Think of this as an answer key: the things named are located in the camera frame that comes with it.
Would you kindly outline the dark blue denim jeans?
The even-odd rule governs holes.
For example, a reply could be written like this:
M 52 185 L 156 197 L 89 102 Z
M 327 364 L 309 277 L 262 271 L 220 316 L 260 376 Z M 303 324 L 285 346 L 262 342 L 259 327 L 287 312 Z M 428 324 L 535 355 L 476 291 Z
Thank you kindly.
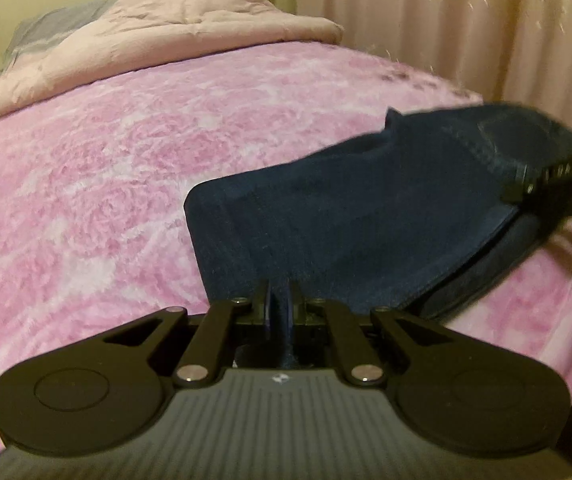
M 329 148 L 196 185 L 184 211 L 210 299 L 268 281 L 271 333 L 285 367 L 297 283 L 357 314 L 389 307 L 530 356 L 572 326 L 549 300 L 528 342 L 498 304 L 510 271 L 554 232 L 558 206 L 502 198 L 572 159 L 572 131 L 535 110 L 490 104 L 404 114 Z

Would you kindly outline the cream pleated curtain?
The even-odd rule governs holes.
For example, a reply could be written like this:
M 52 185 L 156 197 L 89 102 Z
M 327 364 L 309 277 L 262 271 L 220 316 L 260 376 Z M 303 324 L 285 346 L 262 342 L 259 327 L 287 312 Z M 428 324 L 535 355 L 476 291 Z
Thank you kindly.
M 297 0 L 347 47 L 437 74 L 572 128 L 572 0 Z

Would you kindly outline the pink floral fleece blanket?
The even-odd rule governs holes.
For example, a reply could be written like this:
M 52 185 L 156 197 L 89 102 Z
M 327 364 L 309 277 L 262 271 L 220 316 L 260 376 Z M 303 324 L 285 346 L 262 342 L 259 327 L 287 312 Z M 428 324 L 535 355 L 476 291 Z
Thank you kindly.
M 480 103 L 383 58 L 284 42 L 135 70 L 0 119 L 0 375 L 163 307 L 205 311 L 183 207 L 195 185 L 381 130 L 388 110 L 455 107 Z

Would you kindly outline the pale pink quilted duvet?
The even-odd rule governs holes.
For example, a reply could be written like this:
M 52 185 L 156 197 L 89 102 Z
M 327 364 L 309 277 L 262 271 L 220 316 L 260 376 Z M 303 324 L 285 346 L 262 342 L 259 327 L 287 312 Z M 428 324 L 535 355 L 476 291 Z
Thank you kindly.
M 277 9 L 269 0 L 117 0 L 47 50 L 0 71 L 0 117 L 112 76 L 275 42 L 340 44 L 327 18 Z

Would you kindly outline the grey blue pillow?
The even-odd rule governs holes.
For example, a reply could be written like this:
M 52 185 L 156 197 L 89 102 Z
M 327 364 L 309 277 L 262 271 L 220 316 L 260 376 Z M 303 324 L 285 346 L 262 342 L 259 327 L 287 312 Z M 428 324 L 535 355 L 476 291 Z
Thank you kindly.
M 25 53 L 42 52 L 60 44 L 73 32 L 102 16 L 115 0 L 94 0 L 65 6 L 22 21 L 4 53 L 9 64 Z

